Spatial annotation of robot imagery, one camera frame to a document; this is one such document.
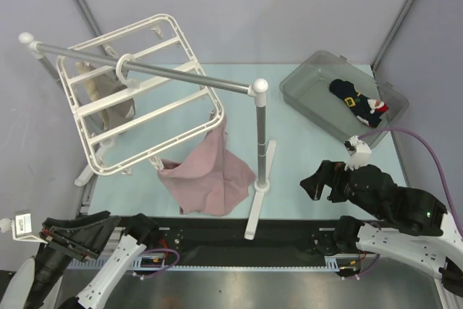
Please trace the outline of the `white plastic clip hanger frame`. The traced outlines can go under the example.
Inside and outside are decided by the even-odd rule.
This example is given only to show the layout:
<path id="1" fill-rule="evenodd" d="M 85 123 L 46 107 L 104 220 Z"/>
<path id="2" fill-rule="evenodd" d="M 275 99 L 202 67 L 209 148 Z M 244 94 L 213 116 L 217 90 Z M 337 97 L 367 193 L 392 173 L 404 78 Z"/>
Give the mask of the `white plastic clip hanger frame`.
<path id="1" fill-rule="evenodd" d="M 124 54 L 120 57 L 131 56 L 135 62 L 140 63 L 139 60 L 148 54 L 153 54 L 169 46 L 179 45 L 186 53 L 187 61 L 175 68 L 175 70 L 205 76 L 203 68 L 200 66 L 200 63 L 197 60 L 193 50 L 191 49 L 191 46 L 184 36 L 180 26 L 178 25 L 178 22 L 174 19 L 174 17 L 168 14 L 154 15 L 145 20 L 141 20 L 105 35 L 101 35 L 93 40 L 73 46 L 71 49 L 88 52 L 90 47 L 104 46 L 105 44 L 115 39 L 133 34 L 147 27 L 154 27 L 160 22 L 166 22 L 171 27 L 174 32 L 172 38 L 157 43 L 156 45 L 149 48 L 145 48 L 135 54 Z M 132 119 L 124 124 L 111 128 L 110 130 L 106 130 L 100 135 L 91 135 L 85 123 L 86 117 L 90 116 L 91 114 L 110 109 L 112 106 L 130 101 L 141 93 L 158 88 L 163 84 L 173 80 L 165 77 L 155 76 L 150 73 L 145 74 L 141 72 L 135 72 L 125 68 L 122 70 L 124 77 L 120 78 L 115 69 L 108 65 L 104 65 L 102 63 L 92 63 L 87 60 L 74 59 L 65 56 L 57 56 L 56 66 L 57 72 L 64 87 L 64 91 L 67 95 L 67 100 L 69 101 L 69 105 L 73 113 L 75 124 L 77 125 L 77 130 L 80 135 L 82 146 L 88 160 L 88 166 L 90 167 L 90 170 L 97 175 L 109 176 L 118 172 L 123 172 L 129 169 L 131 166 L 140 163 L 141 161 L 156 157 L 156 155 L 162 151 L 165 151 L 175 145 L 179 145 L 180 143 L 183 143 L 184 141 L 201 135 L 207 131 L 213 130 L 224 120 L 224 107 L 214 88 L 199 85 L 199 90 L 197 92 L 179 99 L 178 101 L 174 101 L 166 106 L 144 114 L 141 117 Z M 115 72 L 118 81 L 123 85 L 123 89 L 121 91 L 111 93 L 106 97 L 98 98 L 88 104 L 80 105 L 77 100 L 77 96 L 75 95 L 74 86 L 80 83 L 88 82 L 96 77 L 106 75 L 110 71 Z M 180 135 L 176 135 L 171 139 L 168 139 L 123 161 L 120 161 L 119 163 L 112 166 L 107 166 L 99 160 L 100 156 L 95 149 L 97 145 L 104 146 L 106 143 L 115 140 L 122 133 L 127 132 L 134 127 L 138 127 L 156 117 L 159 117 L 162 114 L 165 114 L 168 111 L 177 109 L 180 106 L 183 106 L 189 102 L 193 102 L 199 98 L 209 98 L 213 104 L 213 117 L 211 120 L 197 127 L 194 127 L 191 130 L 183 132 Z"/>

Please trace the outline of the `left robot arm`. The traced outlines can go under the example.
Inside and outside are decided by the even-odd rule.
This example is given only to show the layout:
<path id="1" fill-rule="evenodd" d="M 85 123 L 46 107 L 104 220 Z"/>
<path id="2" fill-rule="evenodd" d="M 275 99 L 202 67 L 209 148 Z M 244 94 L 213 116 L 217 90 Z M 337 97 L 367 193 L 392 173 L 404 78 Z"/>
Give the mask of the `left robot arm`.
<path id="1" fill-rule="evenodd" d="M 101 211 L 75 219 L 48 217 L 34 238 L 38 252 L 9 280 L 2 308 L 42 308 L 70 270 L 92 271 L 93 278 L 61 307 L 104 308 L 135 260 L 158 246 L 160 231 L 142 213 L 123 219 Z"/>

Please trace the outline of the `navy Santa sock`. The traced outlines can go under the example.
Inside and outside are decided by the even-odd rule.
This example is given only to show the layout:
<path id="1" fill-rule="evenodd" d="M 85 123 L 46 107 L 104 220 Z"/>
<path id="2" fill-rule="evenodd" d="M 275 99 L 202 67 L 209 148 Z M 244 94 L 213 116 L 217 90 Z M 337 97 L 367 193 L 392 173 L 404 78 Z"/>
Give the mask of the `navy Santa sock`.
<path id="1" fill-rule="evenodd" d="M 388 111 L 386 103 L 364 95 L 360 96 L 358 106 L 357 119 L 371 128 L 376 128 L 381 123 L 381 116 Z"/>

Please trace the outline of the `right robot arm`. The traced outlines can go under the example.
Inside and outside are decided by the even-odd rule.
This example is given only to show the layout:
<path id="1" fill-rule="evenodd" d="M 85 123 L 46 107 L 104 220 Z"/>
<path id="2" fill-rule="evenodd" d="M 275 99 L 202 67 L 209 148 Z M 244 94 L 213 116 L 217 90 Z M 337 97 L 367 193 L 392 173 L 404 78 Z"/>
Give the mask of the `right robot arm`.
<path id="1" fill-rule="evenodd" d="M 324 187 L 332 203 L 349 201 L 395 229 L 389 234 L 353 216 L 341 216 L 331 239 L 337 250 L 354 248 L 413 266 L 441 281 L 444 289 L 462 296 L 462 234 L 445 205 L 424 190 L 403 187 L 377 166 L 350 169 L 344 162 L 324 160 L 300 181 L 317 201 Z"/>

